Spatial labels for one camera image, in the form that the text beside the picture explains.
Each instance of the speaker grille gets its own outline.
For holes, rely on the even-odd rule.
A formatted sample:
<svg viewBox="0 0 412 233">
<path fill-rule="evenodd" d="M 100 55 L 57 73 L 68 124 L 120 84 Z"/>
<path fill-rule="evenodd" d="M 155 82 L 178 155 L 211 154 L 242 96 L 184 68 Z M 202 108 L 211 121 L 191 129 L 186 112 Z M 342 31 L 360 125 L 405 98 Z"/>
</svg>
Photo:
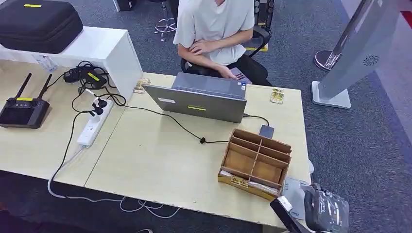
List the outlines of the speaker grille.
<svg viewBox="0 0 412 233">
<path fill-rule="evenodd" d="M 378 63 L 379 57 L 375 55 L 369 55 L 365 58 L 365 60 L 362 62 L 365 66 L 370 67 L 376 65 Z"/>
</svg>

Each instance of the gray carpet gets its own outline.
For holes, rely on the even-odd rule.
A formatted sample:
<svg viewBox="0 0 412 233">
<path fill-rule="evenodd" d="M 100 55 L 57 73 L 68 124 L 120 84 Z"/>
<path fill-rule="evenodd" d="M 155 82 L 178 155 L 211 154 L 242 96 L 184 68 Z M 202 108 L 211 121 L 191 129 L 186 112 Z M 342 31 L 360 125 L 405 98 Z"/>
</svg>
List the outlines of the gray carpet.
<svg viewBox="0 0 412 233">
<path fill-rule="evenodd" d="M 86 26 L 129 30 L 146 72 L 176 74 L 179 58 L 172 44 L 153 34 L 162 18 L 159 4 L 140 0 L 131 12 L 117 13 L 111 0 L 70 0 Z M 316 68 L 316 51 L 334 46 L 348 19 L 339 0 L 275 1 L 270 50 L 256 60 L 267 67 L 270 82 L 302 91 L 312 176 L 324 188 L 350 203 L 351 232 L 411 232 L 412 147 L 375 73 L 349 89 L 350 110 L 311 103 L 309 84 L 326 73 Z M 70 185 L 57 192 L 111 196 Z M 115 203 L 88 203 L 51 197 L 43 180 L 0 173 L 0 201 L 27 219 L 75 225 L 102 233 L 133 232 L 152 228 L 155 233 L 260 232 L 257 224 L 181 210 L 172 219 L 146 211 L 123 213 Z M 130 200 L 127 207 L 136 206 Z M 160 214 L 173 213 L 164 208 Z"/>
</svg>

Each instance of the black carrying case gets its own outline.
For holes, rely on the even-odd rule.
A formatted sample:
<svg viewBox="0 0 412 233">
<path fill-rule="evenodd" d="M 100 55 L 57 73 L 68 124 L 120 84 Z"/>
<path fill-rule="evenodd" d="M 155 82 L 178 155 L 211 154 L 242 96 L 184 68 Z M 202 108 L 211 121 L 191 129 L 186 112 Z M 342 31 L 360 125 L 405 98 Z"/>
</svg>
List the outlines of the black carrying case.
<svg viewBox="0 0 412 233">
<path fill-rule="evenodd" d="M 82 30 L 68 2 L 17 0 L 0 9 L 0 44 L 8 49 L 60 53 Z"/>
</svg>

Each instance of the silver stand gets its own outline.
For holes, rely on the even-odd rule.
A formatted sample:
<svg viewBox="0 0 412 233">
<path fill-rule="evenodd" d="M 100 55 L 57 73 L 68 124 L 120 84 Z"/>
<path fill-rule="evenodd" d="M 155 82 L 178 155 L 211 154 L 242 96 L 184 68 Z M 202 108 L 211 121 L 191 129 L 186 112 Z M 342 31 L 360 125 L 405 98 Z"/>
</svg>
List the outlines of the silver stand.
<svg viewBox="0 0 412 233">
<path fill-rule="evenodd" d="M 345 31 L 343 32 L 341 38 L 339 39 L 333 51 L 321 50 L 315 54 L 313 61 L 315 62 L 315 65 L 318 68 L 329 72 L 335 66 L 336 62 L 339 60 L 342 54 L 342 50 L 345 46 L 347 39 L 355 30 L 355 27 L 359 23 L 362 16 L 365 14 L 371 1 L 372 0 L 362 0 L 359 3 L 358 8 L 356 9 L 355 13 L 350 19 L 348 25 L 345 28 Z"/>
<path fill-rule="evenodd" d="M 165 33 L 171 33 L 176 31 L 175 23 L 169 24 L 170 20 L 174 20 L 174 18 L 169 18 L 169 14 L 165 5 L 165 2 L 162 2 L 162 8 L 165 15 L 165 18 L 159 20 L 157 25 L 154 27 L 156 31 L 154 33 L 162 33 L 161 41 L 165 41 L 166 39 L 163 37 Z"/>
<path fill-rule="evenodd" d="M 362 17 L 358 33 L 346 43 L 339 62 L 321 82 L 311 84 L 315 104 L 350 108 L 347 88 L 373 72 L 388 54 L 399 17 L 396 1 L 375 0 L 362 7 L 368 13 Z"/>
</svg>

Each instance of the person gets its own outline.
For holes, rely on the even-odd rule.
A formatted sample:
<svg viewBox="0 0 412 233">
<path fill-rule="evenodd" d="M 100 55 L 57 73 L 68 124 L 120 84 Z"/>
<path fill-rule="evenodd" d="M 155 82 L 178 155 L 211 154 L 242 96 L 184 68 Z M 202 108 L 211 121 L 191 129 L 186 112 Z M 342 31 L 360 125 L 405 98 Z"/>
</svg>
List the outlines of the person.
<svg viewBox="0 0 412 233">
<path fill-rule="evenodd" d="M 271 86 L 267 70 L 241 45 L 253 36 L 254 9 L 253 0 L 189 0 L 179 6 L 173 43 L 188 72 L 236 80 L 230 69 L 237 67 L 253 84 Z"/>
</svg>

